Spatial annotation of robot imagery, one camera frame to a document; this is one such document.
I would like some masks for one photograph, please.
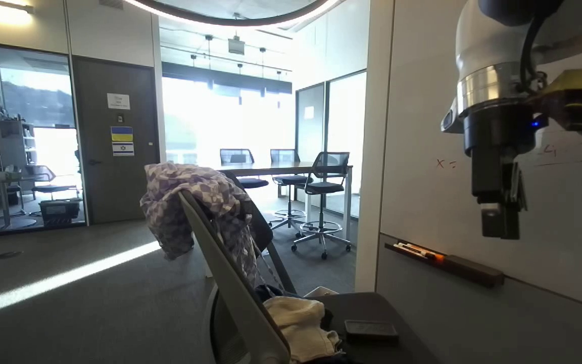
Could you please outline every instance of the floor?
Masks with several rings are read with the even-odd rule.
[[[330,259],[321,262],[315,246],[291,254],[294,237],[291,228],[275,230],[297,291],[317,286],[354,290],[355,254],[330,246]],[[212,290],[204,259],[195,250],[166,262],[152,248],[154,237],[140,220],[0,237],[0,294],[36,290],[38,281],[54,286],[0,309],[0,364],[201,362],[202,311]],[[67,286],[56,284],[64,271],[80,274],[92,264],[136,251],[142,258]]]

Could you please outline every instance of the table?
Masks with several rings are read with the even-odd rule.
[[[269,165],[269,166],[220,166],[217,168],[232,178],[238,176],[272,176],[272,174],[311,174],[311,162],[297,165]],[[348,166],[344,195],[344,239],[350,242],[350,218],[351,218],[351,166]]]

